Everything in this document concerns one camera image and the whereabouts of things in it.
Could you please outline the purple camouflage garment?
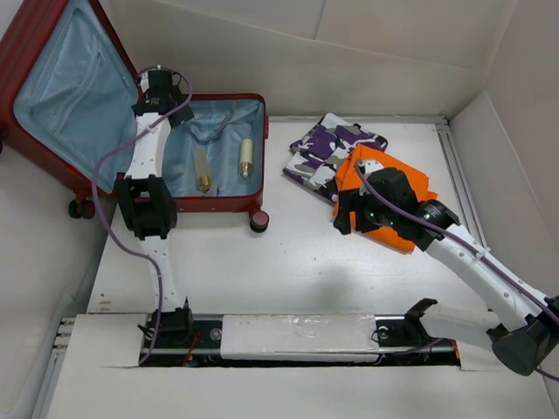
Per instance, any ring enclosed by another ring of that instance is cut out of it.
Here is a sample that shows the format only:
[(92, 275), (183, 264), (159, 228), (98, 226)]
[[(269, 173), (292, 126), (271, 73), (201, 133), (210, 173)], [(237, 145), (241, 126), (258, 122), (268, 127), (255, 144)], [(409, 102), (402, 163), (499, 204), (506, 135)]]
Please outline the purple camouflage garment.
[(358, 124), (325, 114), (302, 138), (290, 145), (293, 154), (283, 175), (316, 195), (335, 203), (337, 170), (358, 145), (384, 152), (388, 141)]

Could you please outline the red hard-shell suitcase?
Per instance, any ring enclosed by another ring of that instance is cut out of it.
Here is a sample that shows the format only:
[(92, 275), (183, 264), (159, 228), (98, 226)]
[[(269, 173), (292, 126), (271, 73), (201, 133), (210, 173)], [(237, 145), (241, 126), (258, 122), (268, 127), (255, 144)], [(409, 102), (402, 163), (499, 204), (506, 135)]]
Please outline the red hard-shell suitcase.
[[(68, 213), (90, 219), (92, 193), (109, 196), (131, 162), (136, 72), (96, 1), (25, 1), (1, 41), (1, 129), (5, 142), (62, 182)], [(172, 130), (162, 176), (181, 212), (262, 210), (266, 103), (255, 93), (195, 94), (194, 118)], [(241, 141), (253, 141), (252, 173), (239, 173)], [(197, 186), (193, 151), (203, 148), (212, 184)]]

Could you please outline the clear cap cream bottle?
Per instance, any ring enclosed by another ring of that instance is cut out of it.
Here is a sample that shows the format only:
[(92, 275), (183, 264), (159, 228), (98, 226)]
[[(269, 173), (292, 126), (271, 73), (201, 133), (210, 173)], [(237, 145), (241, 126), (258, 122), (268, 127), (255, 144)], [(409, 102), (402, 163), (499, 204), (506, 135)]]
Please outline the clear cap cream bottle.
[(243, 178), (247, 178), (252, 173), (252, 158), (253, 141), (251, 138), (244, 138), (241, 141), (239, 152), (239, 173)]

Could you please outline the gold cap bottle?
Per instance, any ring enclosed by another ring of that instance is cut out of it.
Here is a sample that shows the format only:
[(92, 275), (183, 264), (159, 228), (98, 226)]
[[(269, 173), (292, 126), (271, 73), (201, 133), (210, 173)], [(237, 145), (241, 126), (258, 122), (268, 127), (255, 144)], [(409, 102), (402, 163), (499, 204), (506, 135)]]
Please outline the gold cap bottle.
[(193, 156), (198, 189), (201, 192), (206, 193), (210, 190), (212, 184), (210, 164), (206, 151), (203, 148), (195, 148)]

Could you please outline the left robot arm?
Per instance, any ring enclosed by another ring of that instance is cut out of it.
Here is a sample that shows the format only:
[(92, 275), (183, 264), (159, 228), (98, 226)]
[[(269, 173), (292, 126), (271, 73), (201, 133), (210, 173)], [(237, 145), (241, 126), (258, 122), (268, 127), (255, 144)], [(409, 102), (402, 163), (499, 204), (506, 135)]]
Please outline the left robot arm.
[(177, 206), (162, 177), (164, 152), (174, 127), (193, 117), (176, 72), (165, 67), (144, 71), (141, 95), (132, 106), (137, 138), (130, 165), (114, 183), (126, 227), (138, 240), (138, 253), (149, 265), (155, 295), (151, 320), (140, 329), (153, 348), (188, 346), (195, 337), (186, 291), (170, 263), (169, 237), (177, 225)]

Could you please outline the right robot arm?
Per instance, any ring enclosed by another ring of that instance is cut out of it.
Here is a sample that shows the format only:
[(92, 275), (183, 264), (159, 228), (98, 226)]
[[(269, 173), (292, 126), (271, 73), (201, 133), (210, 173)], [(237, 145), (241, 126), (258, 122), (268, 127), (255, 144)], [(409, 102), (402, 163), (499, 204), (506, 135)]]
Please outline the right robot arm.
[(506, 268), (442, 202), (419, 200), (403, 170), (360, 160), (354, 171), (360, 184), (340, 193), (334, 227), (343, 235), (382, 227), (395, 231), (452, 271), (487, 306), (468, 312), (421, 299), (404, 315), (406, 338), (416, 344), (461, 341), (491, 352), (516, 374), (538, 372), (558, 345), (558, 299)]

